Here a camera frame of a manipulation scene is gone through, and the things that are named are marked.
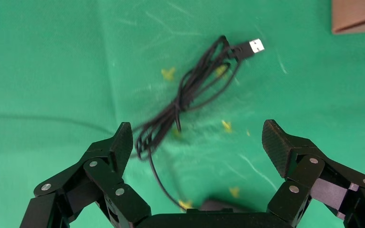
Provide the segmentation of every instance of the textured fingertip pad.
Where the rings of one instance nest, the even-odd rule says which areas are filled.
[[[287,134],[274,120],[266,120],[262,129],[262,146],[276,170],[285,178],[289,169],[292,145]]]

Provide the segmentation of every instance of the cable end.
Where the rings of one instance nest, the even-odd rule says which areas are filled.
[[[250,41],[250,46],[251,46],[251,49],[254,53],[258,53],[260,51],[263,51],[265,50],[262,42],[260,39],[255,39],[253,41]]]
[[[236,58],[237,61],[242,61],[263,50],[265,50],[265,48],[261,40],[255,39],[234,46],[230,57]]]

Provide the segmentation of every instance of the white scratch mark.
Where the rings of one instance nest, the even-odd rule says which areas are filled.
[[[258,27],[258,25],[254,24],[254,27],[261,34],[261,37],[263,39],[266,39],[264,33],[261,31],[261,29]]]
[[[265,179],[267,182],[269,182],[270,184],[271,184],[271,186],[273,187],[273,189],[275,190],[275,191],[277,191],[278,190],[278,188],[275,186],[275,184],[267,177],[267,176],[265,176],[264,174],[262,174],[260,171],[258,171],[255,167],[254,167],[254,165],[252,165],[252,163],[248,160],[248,158],[246,158],[244,155],[242,155],[242,154],[239,154],[239,156],[243,159],[243,160],[245,160],[250,166],[251,166],[251,168],[256,172],[256,173],[258,173],[263,179]]]
[[[140,49],[140,53],[143,53],[144,51],[146,51],[146,50],[148,50],[148,49],[150,49],[150,48],[153,48],[153,47],[155,47],[155,46],[159,46],[159,45],[161,45],[161,44],[163,44],[163,43],[166,43],[166,42],[168,42],[168,41],[170,41],[170,40],[172,40],[174,38],[174,36],[170,36],[170,37],[168,37],[168,38],[166,38],[166,39],[164,39],[164,40],[160,40],[159,42],[157,42],[157,43],[154,43],[154,44],[151,44],[151,45],[147,45],[146,47],[143,47],[143,48],[141,48]]]
[[[127,25],[134,25],[134,26],[137,25],[136,21],[130,21],[125,19],[117,19],[117,21]]]
[[[138,7],[138,6],[140,6],[140,5],[142,5],[144,2],[145,2],[146,0],[142,0],[142,1],[140,1],[140,2],[138,2],[137,4],[135,4],[131,9],[133,10],[133,9],[135,9],[136,7]]]
[[[194,17],[192,14],[188,13],[186,10],[183,10],[181,7],[179,7],[177,5],[174,5],[174,4],[170,3],[170,2],[168,2],[167,4],[169,4],[169,6],[173,7],[174,9],[180,11],[183,14],[186,14],[186,15],[192,17],[192,18]]]
[[[237,85],[239,86],[240,85],[239,80],[236,77],[234,77],[234,80],[236,81]]]
[[[288,72],[286,71],[286,68],[282,63],[282,60],[280,59],[280,55],[276,54],[276,56],[278,57],[279,65],[280,65],[280,68],[282,68],[283,73],[285,73],[285,75],[288,75]]]
[[[233,167],[231,167],[228,163],[224,162],[224,164],[227,166],[227,168],[229,168],[229,170],[231,170],[233,173],[237,174],[237,176],[247,180],[247,178],[245,176],[243,176],[241,173],[239,173],[237,170],[235,170]]]
[[[162,20],[160,20],[157,17],[155,17],[154,15],[150,14],[148,11],[146,11],[145,13],[148,17],[157,21],[159,24],[163,25],[163,27],[165,27],[169,32],[173,33],[173,30],[168,25],[166,25]]]
[[[150,60],[149,63],[154,63],[154,62],[157,62],[159,60],[168,59],[168,58],[170,58],[170,55],[169,54],[165,54],[162,57],[158,57],[158,58],[154,58],[154,59]]]
[[[180,36],[202,36],[202,33],[199,33],[199,32],[171,31],[171,34],[180,35]]]
[[[153,38],[150,42],[148,42],[148,44],[153,44],[154,42],[156,42],[162,35],[159,33],[157,34],[157,36],[155,38]]]

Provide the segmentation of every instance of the usb-a plug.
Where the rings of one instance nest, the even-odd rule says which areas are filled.
[[[237,61],[242,61],[246,58],[253,56],[255,53],[265,50],[260,39],[253,41],[247,41],[245,43],[232,46],[232,54],[230,57],[235,58]]]
[[[253,41],[250,41],[251,49],[254,53],[258,53],[260,51],[265,50],[264,46],[262,45],[262,42],[260,39],[255,39]]]

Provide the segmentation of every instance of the green cloth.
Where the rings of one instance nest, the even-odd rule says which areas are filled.
[[[35,186],[90,143],[159,112],[222,34],[231,44],[260,38],[266,50],[220,98],[183,114],[181,135],[155,154],[174,197],[265,211],[283,182],[262,149],[266,119],[365,173],[365,34],[332,35],[328,0],[0,1],[0,227],[18,227]],[[148,163],[130,161],[124,178],[153,214],[180,212]],[[96,205],[71,226],[111,227]],[[299,227],[343,225],[314,200]]]

